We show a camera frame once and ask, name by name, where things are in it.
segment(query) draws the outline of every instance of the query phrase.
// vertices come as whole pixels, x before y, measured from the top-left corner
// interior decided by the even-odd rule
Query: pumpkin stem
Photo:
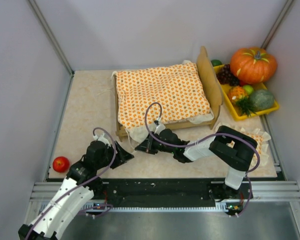
[[[257,52],[256,52],[256,54],[254,55],[254,58],[255,58],[255,59],[261,59],[261,58],[262,58],[262,57],[261,57],[260,51],[257,51]]]

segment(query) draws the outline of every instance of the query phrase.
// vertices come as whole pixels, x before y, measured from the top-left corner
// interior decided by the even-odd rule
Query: orange pumpkin
[[[231,58],[231,72],[241,81],[257,84],[270,79],[278,66],[274,56],[259,47],[239,49]]]

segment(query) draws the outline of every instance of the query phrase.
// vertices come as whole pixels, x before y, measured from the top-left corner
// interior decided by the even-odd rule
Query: toy bed
[[[184,129],[189,127],[197,127],[203,125],[209,125],[210,129],[215,125],[219,115],[221,105],[223,104],[223,95],[221,86],[218,83],[216,78],[213,66],[208,58],[207,51],[204,46],[201,47],[201,52],[197,58],[197,70],[200,81],[203,86],[203,91],[205,94],[205,98],[210,104],[211,114],[207,114],[206,121],[204,120],[201,123],[195,124],[187,119],[180,120],[174,123],[165,124],[165,126],[169,129]],[[122,138],[127,136],[127,131],[125,127],[118,120],[119,113],[119,97],[117,92],[117,82],[116,76],[113,77],[114,86],[115,86],[115,107],[116,107],[116,135],[122,141]]]

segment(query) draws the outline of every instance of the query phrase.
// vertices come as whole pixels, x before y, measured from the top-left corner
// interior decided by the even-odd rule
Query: grapes
[[[240,80],[231,73],[229,64],[224,65],[224,67],[216,74],[216,77],[220,84],[229,84],[230,86],[240,85]]]

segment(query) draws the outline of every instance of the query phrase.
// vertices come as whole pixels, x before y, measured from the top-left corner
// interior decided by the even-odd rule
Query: pineapple
[[[241,86],[231,88],[228,97],[231,103],[240,109],[242,115],[250,116],[251,113],[255,113],[255,108],[249,100],[248,93]]]

